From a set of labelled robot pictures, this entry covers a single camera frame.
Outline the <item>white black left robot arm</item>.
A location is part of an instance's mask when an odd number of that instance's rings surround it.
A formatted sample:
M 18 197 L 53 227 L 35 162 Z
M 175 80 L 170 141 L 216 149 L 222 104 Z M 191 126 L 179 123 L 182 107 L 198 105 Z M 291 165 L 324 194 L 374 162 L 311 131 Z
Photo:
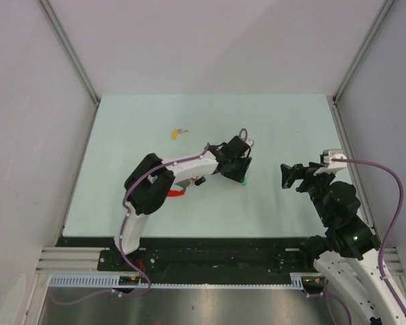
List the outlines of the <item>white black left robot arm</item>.
M 210 175 L 244 183 L 252 161 L 254 140 L 234 136 L 220 145 L 207 144 L 203 152 L 183 158 L 162 160 L 151 153 L 144 157 L 125 181 L 122 206 L 126 209 L 119 235 L 114 238 L 117 249 L 112 262 L 127 271 L 136 262 L 136 251 L 148 217 L 165 202 L 171 188 L 190 181 L 195 186 Z

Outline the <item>red handled metal key holder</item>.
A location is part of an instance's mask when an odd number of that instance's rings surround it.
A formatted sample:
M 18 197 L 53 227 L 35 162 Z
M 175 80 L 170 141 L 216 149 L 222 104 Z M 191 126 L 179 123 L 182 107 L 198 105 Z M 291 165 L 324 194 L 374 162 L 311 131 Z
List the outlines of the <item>red handled metal key holder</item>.
M 170 188 L 170 190 L 168 191 L 167 196 L 168 197 L 184 196 L 186 193 L 186 190 L 189 187 L 193 186 L 196 181 L 197 181 L 197 178 L 189 178 L 189 179 L 185 179 L 183 181 L 173 184 L 172 187 Z

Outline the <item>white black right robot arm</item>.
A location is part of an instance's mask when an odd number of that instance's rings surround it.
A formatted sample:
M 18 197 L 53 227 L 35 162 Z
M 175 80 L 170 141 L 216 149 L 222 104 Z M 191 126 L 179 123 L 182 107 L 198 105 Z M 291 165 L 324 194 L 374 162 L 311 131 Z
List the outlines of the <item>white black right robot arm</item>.
M 296 191 L 309 195 L 326 229 L 300 244 L 299 265 L 322 274 L 367 324 L 406 324 L 406 298 L 384 262 L 386 243 L 358 216 L 355 187 L 335 180 L 349 163 L 340 154 L 280 167 L 282 188 L 299 180 Z

